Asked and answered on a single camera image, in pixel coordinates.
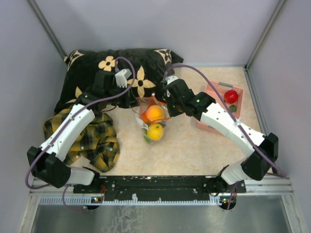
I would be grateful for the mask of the clear zip top bag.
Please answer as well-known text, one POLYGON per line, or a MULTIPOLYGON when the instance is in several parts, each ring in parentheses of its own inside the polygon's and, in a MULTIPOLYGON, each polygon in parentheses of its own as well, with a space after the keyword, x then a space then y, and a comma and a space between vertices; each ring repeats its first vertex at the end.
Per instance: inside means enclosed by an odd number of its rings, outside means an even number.
POLYGON ((142 130, 142 136, 146 143, 154 144, 159 142, 167 127, 168 121, 171 119, 168 113, 167 105, 155 98, 139 97, 136 98, 137 107, 133 107, 136 122, 142 130))

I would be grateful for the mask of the yellow lemon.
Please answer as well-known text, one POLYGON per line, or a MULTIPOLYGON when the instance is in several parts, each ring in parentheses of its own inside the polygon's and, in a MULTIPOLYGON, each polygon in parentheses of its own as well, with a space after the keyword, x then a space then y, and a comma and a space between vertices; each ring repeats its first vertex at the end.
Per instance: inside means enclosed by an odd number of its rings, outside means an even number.
POLYGON ((153 123, 148 127, 147 136, 154 141, 160 140, 164 135, 163 126, 159 123, 153 123))

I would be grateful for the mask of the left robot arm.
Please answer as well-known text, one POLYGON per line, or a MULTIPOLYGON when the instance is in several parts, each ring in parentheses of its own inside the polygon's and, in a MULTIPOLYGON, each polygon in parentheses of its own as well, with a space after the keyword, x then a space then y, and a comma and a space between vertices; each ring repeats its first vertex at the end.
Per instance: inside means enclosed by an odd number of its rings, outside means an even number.
POLYGON ((99 103, 119 105, 121 97, 129 94, 136 79, 134 67, 116 70, 115 73, 98 71, 94 85, 89 92, 82 93, 72 106, 71 111, 57 130, 38 148, 30 147, 27 151, 29 169, 25 184, 30 189, 29 176, 44 181, 46 186, 60 188, 71 184, 82 184, 94 193, 101 187, 101 180, 95 172, 87 168, 70 167, 64 163, 66 155, 81 132, 95 119, 94 108, 99 103))

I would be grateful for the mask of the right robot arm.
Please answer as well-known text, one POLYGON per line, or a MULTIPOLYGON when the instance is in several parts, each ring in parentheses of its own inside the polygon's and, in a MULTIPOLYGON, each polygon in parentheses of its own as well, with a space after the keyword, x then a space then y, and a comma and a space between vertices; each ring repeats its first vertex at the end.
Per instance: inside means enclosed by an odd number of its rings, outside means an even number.
POLYGON ((246 156, 244 160, 225 166, 207 183, 213 193, 228 192, 234 183, 246 179, 262 180, 278 158, 275 134, 264 135, 233 120, 212 96, 205 92, 194 94, 186 82, 176 76, 169 76, 163 83, 163 98, 171 117, 186 114, 196 118, 234 142, 246 156))

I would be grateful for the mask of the yellow-orange peach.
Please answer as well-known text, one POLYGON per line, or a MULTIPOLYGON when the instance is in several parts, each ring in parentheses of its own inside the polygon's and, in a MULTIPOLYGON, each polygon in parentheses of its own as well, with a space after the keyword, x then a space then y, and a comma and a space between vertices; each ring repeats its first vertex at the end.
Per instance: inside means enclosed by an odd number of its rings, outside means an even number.
POLYGON ((165 112, 161 106, 152 105, 147 109, 146 116, 152 122, 163 119, 165 117, 165 112))

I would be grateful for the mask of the green leaf fruit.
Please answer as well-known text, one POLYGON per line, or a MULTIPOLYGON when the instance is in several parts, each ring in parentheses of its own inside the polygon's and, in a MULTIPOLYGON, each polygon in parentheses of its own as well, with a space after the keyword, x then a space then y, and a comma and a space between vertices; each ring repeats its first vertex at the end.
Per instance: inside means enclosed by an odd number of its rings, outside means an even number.
POLYGON ((143 138, 147 143, 151 143, 151 139, 148 136, 144 135, 143 138))

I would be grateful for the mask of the orange tangerine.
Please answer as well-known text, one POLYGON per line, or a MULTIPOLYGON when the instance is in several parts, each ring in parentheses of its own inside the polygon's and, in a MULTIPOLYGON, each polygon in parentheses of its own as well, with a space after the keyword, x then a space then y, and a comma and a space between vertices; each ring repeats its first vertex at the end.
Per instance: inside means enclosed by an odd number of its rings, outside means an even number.
POLYGON ((149 119, 146 116, 146 113, 144 112, 143 114, 141 114, 141 119, 143 120, 144 123, 149 123, 149 119))

